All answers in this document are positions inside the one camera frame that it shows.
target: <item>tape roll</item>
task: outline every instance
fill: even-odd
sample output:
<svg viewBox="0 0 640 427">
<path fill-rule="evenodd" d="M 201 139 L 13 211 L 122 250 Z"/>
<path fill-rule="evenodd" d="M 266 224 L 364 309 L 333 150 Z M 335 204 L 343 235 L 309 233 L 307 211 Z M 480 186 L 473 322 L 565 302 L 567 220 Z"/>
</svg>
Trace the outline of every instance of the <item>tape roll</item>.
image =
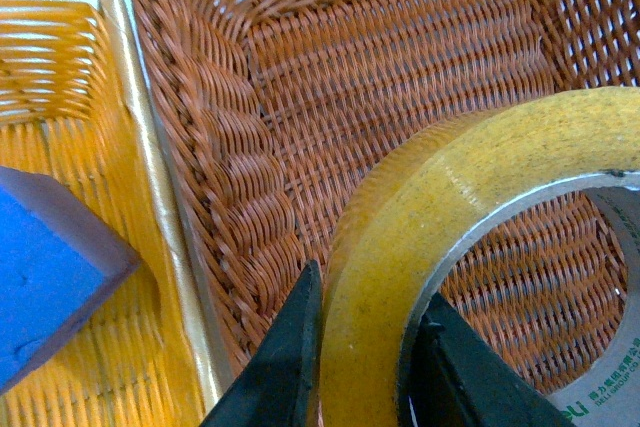
<svg viewBox="0 0 640 427">
<path fill-rule="evenodd" d="M 320 367 L 327 427 L 409 419 L 398 386 L 420 317 L 491 228 L 570 191 L 640 188 L 639 109 L 640 89 L 608 87 L 470 114 L 416 134 L 369 174 L 338 225 L 329 265 Z M 631 239 L 640 232 L 627 227 Z M 625 317 L 629 307 L 628 299 Z"/>
</svg>

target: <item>black object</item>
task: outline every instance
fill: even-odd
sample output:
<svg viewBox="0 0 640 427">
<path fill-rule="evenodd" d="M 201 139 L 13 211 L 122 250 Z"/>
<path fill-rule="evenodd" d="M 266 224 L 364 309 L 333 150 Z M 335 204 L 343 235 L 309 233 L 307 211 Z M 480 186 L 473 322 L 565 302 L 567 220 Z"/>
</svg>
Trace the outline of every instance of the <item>black object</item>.
<svg viewBox="0 0 640 427">
<path fill-rule="evenodd" d="M 317 423 L 322 286 L 309 262 L 258 352 L 201 427 L 305 427 Z"/>
<path fill-rule="evenodd" d="M 309 262 L 258 352 L 201 427 L 317 425 L 322 287 Z M 439 294 L 422 318 L 409 393 L 418 427 L 569 427 Z"/>
<path fill-rule="evenodd" d="M 410 398 L 419 427 L 569 427 L 435 294 L 413 348 Z"/>
</svg>

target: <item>packing tape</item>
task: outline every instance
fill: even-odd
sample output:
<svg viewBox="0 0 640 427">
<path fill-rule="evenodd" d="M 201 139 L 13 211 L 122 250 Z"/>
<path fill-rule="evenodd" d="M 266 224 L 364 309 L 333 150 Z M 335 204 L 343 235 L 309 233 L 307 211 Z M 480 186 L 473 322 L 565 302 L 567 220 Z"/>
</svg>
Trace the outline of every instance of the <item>packing tape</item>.
<svg viewBox="0 0 640 427">
<path fill-rule="evenodd" d="M 549 399 L 576 425 L 637 426 L 638 139 L 640 89 L 607 87 L 468 114 L 387 156 L 352 197 L 334 241 L 320 366 L 325 426 L 411 425 L 400 391 L 411 345 L 456 261 L 518 212 L 585 189 L 618 229 L 628 297 L 603 356 Z M 635 367 L 620 372 L 627 358 Z"/>
</svg>

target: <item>blue sponge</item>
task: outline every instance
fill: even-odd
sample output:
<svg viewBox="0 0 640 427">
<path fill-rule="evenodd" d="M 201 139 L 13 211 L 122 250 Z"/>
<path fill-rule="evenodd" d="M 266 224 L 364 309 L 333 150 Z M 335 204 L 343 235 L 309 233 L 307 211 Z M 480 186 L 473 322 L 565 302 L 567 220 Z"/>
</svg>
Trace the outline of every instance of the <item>blue sponge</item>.
<svg viewBox="0 0 640 427">
<path fill-rule="evenodd" d="M 139 263 L 54 179 L 0 167 L 0 394 L 60 349 Z"/>
</svg>

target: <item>wicker basket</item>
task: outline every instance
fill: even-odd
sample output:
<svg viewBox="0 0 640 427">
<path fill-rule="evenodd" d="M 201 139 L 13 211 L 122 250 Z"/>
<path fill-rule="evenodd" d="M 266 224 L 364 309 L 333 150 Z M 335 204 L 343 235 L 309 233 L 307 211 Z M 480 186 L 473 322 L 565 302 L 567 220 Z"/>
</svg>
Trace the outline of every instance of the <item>wicker basket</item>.
<svg viewBox="0 0 640 427">
<path fill-rule="evenodd" d="M 374 164 L 462 112 L 637 85 L 639 3 L 134 0 L 236 372 L 304 260 L 325 264 L 336 221 Z M 577 193 L 497 228 L 442 290 L 548 392 L 608 345 L 624 307 L 613 292 L 625 279 L 615 237 Z M 518 295 L 534 284 L 536 294 Z"/>
<path fill-rule="evenodd" d="M 0 398 L 3 426 L 197 425 L 212 396 L 203 375 L 211 354 L 125 19 L 122 0 L 0 0 L 0 165 L 54 176 L 145 261 Z"/>
</svg>

